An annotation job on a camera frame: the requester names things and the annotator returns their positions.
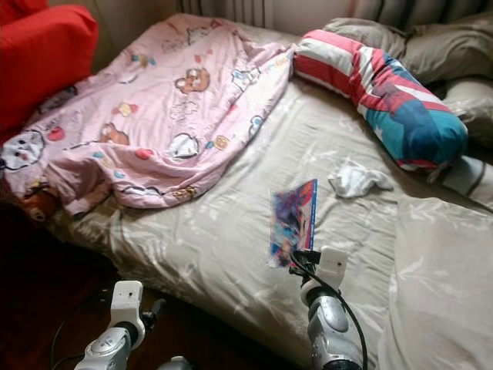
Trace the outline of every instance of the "black cable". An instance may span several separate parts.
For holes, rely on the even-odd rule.
[[[55,347],[56,347],[56,341],[59,338],[60,333],[62,332],[62,329],[65,326],[65,323],[67,322],[67,320],[69,320],[79,309],[84,308],[86,305],[88,305],[88,304],[90,304],[96,300],[104,301],[105,298],[107,298],[107,297],[108,297],[108,292],[97,294],[95,296],[89,297],[89,298],[85,299],[84,301],[80,302],[72,310],[69,311],[69,313],[66,316],[66,319],[60,324],[58,330],[55,333],[55,336],[52,339],[52,345],[51,345],[50,352],[49,352],[49,369],[50,370],[53,370],[54,368],[56,368],[57,364],[61,365],[61,364],[59,364],[59,362],[54,364],[54,362],[55,362]]]
[[[357,333],[360,335],[360,341],[361,341],[361,351],[363,352],[363,370],[368,370],[368,353],[367,353],[367,342],[364,340],[364,335],[363,335],[363,330],[361,330],[360,323],[357,321],[356,316],[350,309],[349,305],[346,303],[344,298],[342,298],[342,295],[338,291],[336,291],[334,288],[332,288],[329,284],[327,284],[325,281],[323,281],[321,278],[319,278],[317,275],[309,271],[306,267],[304,267],[296,258],[295,253],[298,251],[292,251],[291,252],[291,260],[294,262],[294,264],[302,270],[305,274],[310,276],[312,279],[314,279],[316,282],[318,282],[320,285],[322,285],[324,288],[328,289],[331,294],[333,294],[343,305],[343,307],[346,309],[347,313],[350,315],[351,320],[353,320],[354,325],[356,326]]]
[[[77,355],[73,355],[73,356],[68,356],[68,357],[65,357],[65,358],[62,358],[60,361],[58,361],[56,364],[54,364],[50,370],[56,370],[56,368],[58,368],[60,365],[66,363],[67,361],[71,361],[71,360],[82,360],[82,358],[84,357],[84,354],[83,353],[79,353]]]

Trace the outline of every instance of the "body pillow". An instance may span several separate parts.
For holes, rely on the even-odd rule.
[[[460,119],[383,50],[315,30],[297,46],[294,72],[351,99],[404,170],[439,170],[467,147]]]

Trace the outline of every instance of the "dark floor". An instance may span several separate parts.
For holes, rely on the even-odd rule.
[[[46,233],[32,234],[28,228],[23,234],[13,243],[2,238],[0,247],[0,368],[47,370],[52,336],[67,312],[112,287],[119,277],[98,254],[60,244]],[[163,295],[145,291],[144,308]],[[132,352],[129,370],[153,370],[174,355],[187,357],[199,370],[295,369],[220,320],[164,298],[167,309],[155,331]],[[83,352],[108,323],[109,308],[103,303],[78,311],[61,334],[55,359]],[[58,370],[74,367],[71,362]]]

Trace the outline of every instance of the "cartoon print blanket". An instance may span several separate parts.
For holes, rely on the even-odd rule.
[[[232,22],[175,15],[77,84],[67,103],[70,89],[44,104],[5,144],[5,178],[19,197],[46,183],[71,214],[110,190],[139,208],[196,197],[269,115],[292,55],[249,42]]]

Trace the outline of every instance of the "beige bed sheet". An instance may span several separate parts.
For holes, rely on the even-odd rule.
[[[294,36],[246,27],[261,42]],[[338,199],[327,175],[346,160],[381,170],[391,192]],[[344,98],[295,79],[257,137],[204,196],[168,210],[131,210],[107,199],[50,228],[63,240],[107,255],[124,278],[182,298],[222,318],[301,368],[310,364],[300,278],[267,266],[270,193],[317,178],[315,246],[349,252],[343,296],[360,318],[370,368],[388,307],[397,200],[441,197],[473,207],[439,186],[400,171]]]

